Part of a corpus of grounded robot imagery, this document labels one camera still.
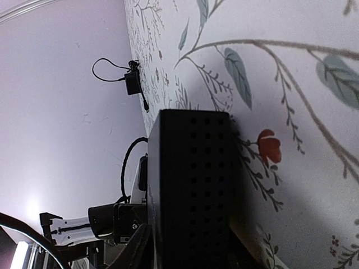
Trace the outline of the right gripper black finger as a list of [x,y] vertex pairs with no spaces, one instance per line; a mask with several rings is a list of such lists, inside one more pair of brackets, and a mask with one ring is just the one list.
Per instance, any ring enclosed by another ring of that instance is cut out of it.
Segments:
[[141,224],[122,252],[107,268],[153,268],[153,237],[151,226]]

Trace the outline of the black network switch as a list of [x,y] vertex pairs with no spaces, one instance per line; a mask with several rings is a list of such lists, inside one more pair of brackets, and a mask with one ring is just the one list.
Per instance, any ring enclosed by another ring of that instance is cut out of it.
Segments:
[[229,115],[161,110],[148,138],[155,268],[226,268],[234,199]]

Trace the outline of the black power adapter plug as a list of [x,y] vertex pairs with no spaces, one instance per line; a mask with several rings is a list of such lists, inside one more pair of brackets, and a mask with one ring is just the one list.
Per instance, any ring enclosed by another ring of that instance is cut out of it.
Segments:
[[[125,69],[126,73],[123,75],[123,77],[115,79],[115,80],[103,79],[95,73],[95,66],[100,61],[106,61],[116,68]],[[140,94],[142,97],[144,109],[148,113],[149,112],[149,104],[148,104],[148,101],[146,100],[146,97],[145,97],[144,92],[141,87],[139,66],[140,66],[139,60],[131,60],[128,62],[128,67],[123,67],[123,66],[118,66],[118,65],[114,64],[112,61],[110,61],[107,58],[100,58],[94,62],[94,64],[92,65],[91,71],[92,71],[92,74],[97,79],[104,81],[104,82],[113,83],[113,82],[124,81],[126,84],[127,95],[131,96],[131,95]]]

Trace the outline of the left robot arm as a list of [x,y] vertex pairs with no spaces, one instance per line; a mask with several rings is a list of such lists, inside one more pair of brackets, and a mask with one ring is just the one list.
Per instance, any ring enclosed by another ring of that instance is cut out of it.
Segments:
[[148,142],[140,137],[130,144],[121,168],[121,196],[115,203],[91,207],[87,217],[63,219],[60,216],[41,213],[40,224],[44,236],[55,246],[68,247],[102,240],[114,245],[126,244],[141,224],[147,223],[148,155],[140,158],[132,182],[131,193],[125,190],[125,173],[130,154],[134,147]]

